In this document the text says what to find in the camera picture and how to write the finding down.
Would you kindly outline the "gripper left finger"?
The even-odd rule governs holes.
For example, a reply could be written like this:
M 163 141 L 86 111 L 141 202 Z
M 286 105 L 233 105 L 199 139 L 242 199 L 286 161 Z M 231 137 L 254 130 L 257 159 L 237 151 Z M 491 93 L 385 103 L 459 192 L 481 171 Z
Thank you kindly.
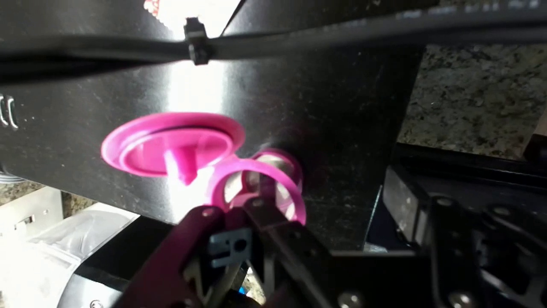
M 231 240 L 219 207 L 195 207 L 131 281 L 117 308 L 221 308 L 230 289 Z

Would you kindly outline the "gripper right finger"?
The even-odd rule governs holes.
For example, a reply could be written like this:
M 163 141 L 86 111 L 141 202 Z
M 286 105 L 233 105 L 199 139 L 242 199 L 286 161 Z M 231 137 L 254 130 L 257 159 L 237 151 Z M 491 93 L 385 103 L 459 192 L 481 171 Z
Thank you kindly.
M 336 308 L 334 283 L 325 274 L 332 253 L 264 199 L 248 200 L 245 214 L 264 252 L 266 308 Z

